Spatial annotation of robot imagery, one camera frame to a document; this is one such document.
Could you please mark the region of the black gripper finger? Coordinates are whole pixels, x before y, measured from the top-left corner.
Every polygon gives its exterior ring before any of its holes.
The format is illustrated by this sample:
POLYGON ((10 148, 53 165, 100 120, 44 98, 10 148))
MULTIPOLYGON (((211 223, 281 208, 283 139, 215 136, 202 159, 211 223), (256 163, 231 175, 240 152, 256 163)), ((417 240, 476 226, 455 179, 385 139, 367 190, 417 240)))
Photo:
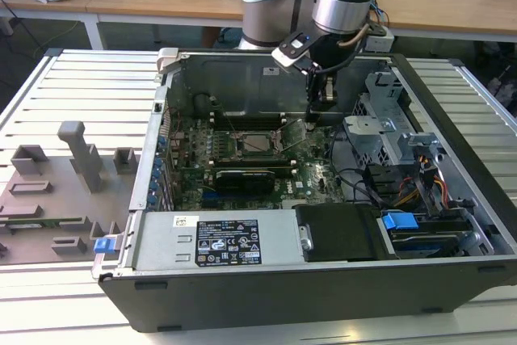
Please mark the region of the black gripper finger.
POLYGON ((327 74, 322 87, 322 111, 329 111, 337 103, 337 95, 334 90, 334 75, 327 74))
POLYGON ((310 68, 306 76, 307 108, 305 121, 316 123, 321 105, 321 89, 324 86, 324 76, 317 73, 318 68, 310 68))

